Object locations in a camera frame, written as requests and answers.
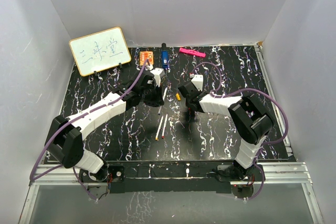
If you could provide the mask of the yellow pen cap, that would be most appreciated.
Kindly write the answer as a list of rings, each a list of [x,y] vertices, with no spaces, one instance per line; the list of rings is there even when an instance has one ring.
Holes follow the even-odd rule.
[[[181,100],[181,97],[180,97],[180,95],[177,93],[176,95],[176,99],[178,100],[178,101],[180,101]]]

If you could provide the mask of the white pen yellow tip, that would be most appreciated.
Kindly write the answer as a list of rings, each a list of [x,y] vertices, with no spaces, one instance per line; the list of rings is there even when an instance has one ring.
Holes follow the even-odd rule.
[[[163,116],[161,116],[161,119],[160,119],[160,122],[159,122],[159,126],[157,128],[157,132],[156,132],[156,135],[155,135],[155,140],[156,141],[159,140],[159,132],[160,132],[160,129],[161,129],[161,126],[162,126],[162,122],[163,122]]]

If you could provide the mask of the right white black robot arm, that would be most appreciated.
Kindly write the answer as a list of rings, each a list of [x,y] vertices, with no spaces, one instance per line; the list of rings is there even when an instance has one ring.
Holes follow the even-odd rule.
[[[229,116],[241,137],[240,147],[234,160],[234,174],[247,180],[253,174],[253,162],[275,119],[261,103],[258,95],[225,96],[199,90],[192,82],[178,87],[186,106],[201,113]]]

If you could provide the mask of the white pen blue tip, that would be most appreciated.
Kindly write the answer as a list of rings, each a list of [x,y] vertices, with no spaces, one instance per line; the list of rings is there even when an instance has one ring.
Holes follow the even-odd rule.
[[[166,93],[167,93],[167,87],[165,88],[164,93],[163,93],[163,101],[165,101]],[[163,105],[160,106],[159,111],[158,111],[158,115],[161,114],[162,108],[163,108]]]

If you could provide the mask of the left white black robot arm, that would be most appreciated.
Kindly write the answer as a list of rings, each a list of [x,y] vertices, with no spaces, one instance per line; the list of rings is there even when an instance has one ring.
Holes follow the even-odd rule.
[[[164,75],[162,68],[145,70],[82,112],[66,118],[55,117],[46,141],[48,152],[64,168],[77,167],[86,170],[96,181],[104,181],[108,177],[108,165],[103,158],[84,148],[84,140],[102,124],[140,103],[162,106]]]

